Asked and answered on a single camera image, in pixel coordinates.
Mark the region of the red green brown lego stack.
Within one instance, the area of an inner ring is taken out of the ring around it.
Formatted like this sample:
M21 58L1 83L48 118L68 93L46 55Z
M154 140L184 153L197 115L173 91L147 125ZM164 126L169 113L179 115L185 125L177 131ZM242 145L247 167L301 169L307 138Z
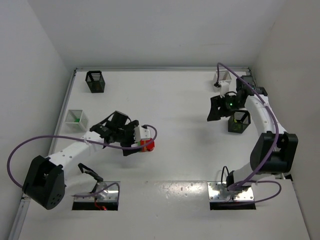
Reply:
M136 143L139 146L139 152L152 152L155 148L155 142L152 138L137 138Z

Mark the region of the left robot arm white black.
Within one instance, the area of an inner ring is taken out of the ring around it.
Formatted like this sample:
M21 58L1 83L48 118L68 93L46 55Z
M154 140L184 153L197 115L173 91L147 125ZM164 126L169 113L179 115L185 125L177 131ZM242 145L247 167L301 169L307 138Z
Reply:
M136 143L138 120L119 111L93 125L80 140L47 157L35 157L30 164L22 191L47 210L55 208L66 191L65 177L90 155L105 148L105 144L119 143L130 148Z

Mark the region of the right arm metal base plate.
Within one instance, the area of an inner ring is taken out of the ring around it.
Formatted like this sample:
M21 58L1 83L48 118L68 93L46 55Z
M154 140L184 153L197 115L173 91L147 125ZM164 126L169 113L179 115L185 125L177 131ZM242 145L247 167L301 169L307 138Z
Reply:
M251 186L242 186L238 190L229 191L219 181L208 181L207 189L210 203L253 202L255 199Z

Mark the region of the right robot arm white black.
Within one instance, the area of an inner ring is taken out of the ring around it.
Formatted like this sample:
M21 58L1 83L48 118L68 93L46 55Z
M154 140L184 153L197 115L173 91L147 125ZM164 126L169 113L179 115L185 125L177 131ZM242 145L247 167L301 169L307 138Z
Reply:
M258 140L249 163L228 173L226 187L237 190L270 175L289 173L299 142L297 135L279 123L264 87L247 81L247 76L236 80L235 91L230 90L230 83L230 80L214 78L213 90L219 94L210 99L207 121L227 117L228 131L239 134L253 122Z

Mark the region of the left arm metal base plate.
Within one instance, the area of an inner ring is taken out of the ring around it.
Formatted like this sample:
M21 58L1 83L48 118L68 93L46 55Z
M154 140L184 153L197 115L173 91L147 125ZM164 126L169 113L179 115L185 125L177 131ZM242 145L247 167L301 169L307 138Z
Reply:
M118 202L120 197L120 181L100 181L88 193L76 193L75 198L92 198L103 202Z

